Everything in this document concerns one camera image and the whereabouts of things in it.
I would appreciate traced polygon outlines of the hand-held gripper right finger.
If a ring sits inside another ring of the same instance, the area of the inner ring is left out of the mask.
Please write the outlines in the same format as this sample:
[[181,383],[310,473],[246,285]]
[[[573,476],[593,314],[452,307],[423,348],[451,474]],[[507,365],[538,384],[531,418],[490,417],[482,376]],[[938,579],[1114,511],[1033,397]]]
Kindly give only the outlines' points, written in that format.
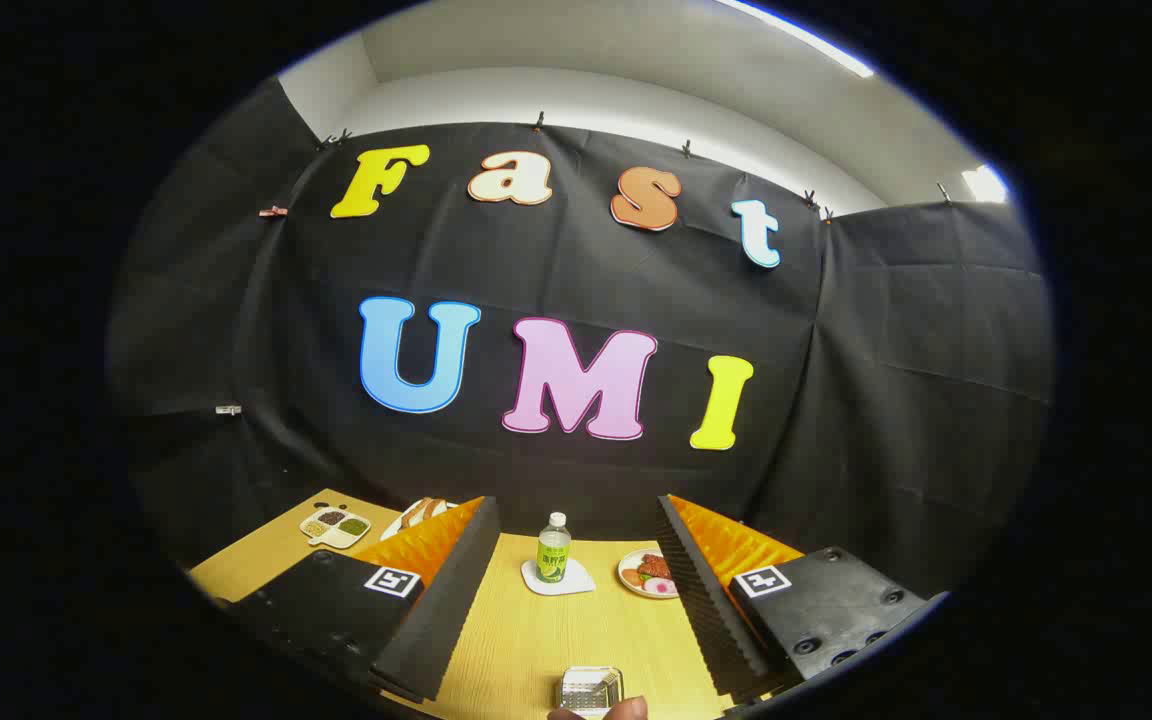
[[946,601],[832,544],[804,553],[684,498],[659,497],[655,539],[718,694],[790,700],[874,659]]

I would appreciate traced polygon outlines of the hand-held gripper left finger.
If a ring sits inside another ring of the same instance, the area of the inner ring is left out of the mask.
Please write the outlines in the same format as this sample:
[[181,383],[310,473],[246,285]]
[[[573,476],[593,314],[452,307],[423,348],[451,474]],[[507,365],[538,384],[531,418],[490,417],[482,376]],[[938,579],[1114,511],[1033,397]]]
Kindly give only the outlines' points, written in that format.
[[499,535],[477,497],[353,556],[316,550],[227,611],[340,685],[435,700]]

